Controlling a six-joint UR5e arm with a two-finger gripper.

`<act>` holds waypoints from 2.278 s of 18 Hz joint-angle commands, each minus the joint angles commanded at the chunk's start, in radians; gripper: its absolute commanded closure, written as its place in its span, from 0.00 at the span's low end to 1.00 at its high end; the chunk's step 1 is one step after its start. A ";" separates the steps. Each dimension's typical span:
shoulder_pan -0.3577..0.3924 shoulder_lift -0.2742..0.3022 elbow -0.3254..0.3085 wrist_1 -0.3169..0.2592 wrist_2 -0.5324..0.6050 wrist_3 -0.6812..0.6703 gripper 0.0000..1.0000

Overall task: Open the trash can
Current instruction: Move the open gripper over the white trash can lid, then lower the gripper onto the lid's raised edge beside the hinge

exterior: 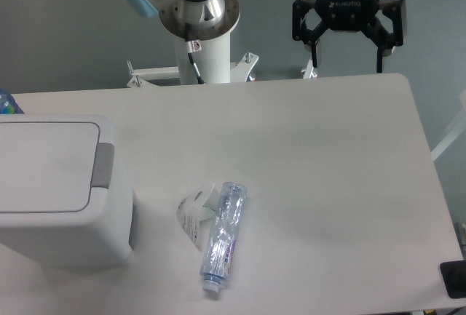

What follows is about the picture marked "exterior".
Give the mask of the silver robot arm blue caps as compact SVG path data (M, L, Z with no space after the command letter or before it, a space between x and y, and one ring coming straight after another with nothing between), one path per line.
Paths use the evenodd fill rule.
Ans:
M144 0L156 10L176 0ZM201 2L204 0L187 0ZM327 31L361 32L377 47L376 70L382 72L386 56L404 43L407 32L406 0L295 0L292 9L292 37L311 52L317 67L317 45Z

